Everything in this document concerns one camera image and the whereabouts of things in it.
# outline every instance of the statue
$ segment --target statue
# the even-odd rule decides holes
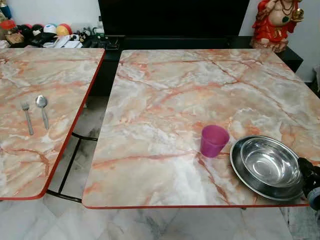
[[[282,52],[288,45],[288,33],[293,33],[298,22],[304,19],[304,11],[298,8],[302,0],[262,0],[254,35],[250,45],[255,49],[270,48],[275,53]]]

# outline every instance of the spoon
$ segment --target spoon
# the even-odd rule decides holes
[[[48,104],[48,100],[46,99],[45,96],[39,95],[39,96],[36,97],[35,105],[38,108],[41,108],[42,119],[43,119],[43,122],[44,122],[44,126],[45,126],[45,129],[48,130],[49,129],[48,117],[47,117],[47,114],[46,114],[45,109],[44,109],[44,107],[47,106],[47,104]]]

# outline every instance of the purple plastic cup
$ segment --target purple plastic cup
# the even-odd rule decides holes
[[[208,125],[202,129],[201,153],[208,158],[216,157],[229,141],[228,132],[217,125]]]

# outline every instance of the white wall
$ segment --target white wall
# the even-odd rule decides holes
[[[98,0],[7,0],[17,24],[62,24],[72,31],[84,26],[97,26],[100,9]]]
[[[240,36],[251,36],[252,25],[256,19],[260,0],[250,0],[246,11]],[[289,47],[295,51],[303,63],[297,75],[305,82],[311,82],[315,76],[313,67],[320,65],[320,1],[303,0],[299,8],[304,10],[304,20],[297,24],[294,33],[289,33]]]

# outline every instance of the marble-pattern tabletop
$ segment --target marble-pattern tabletop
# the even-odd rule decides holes
[[[282,141],[320,163],[320,101],[271,51],[125,50],[82,203],[87,208],[254,207],[265,199],[234,173],[229,152],[248,135]],[[201,130],[230,141],[199,153]],[[305,205],[301,197],[289,204]]]
[[[45,194],[105,51],[0,49],[0,200]],[[45,129],[37,95],[48,99]],[[29,135],[21,103],[29,104]]]

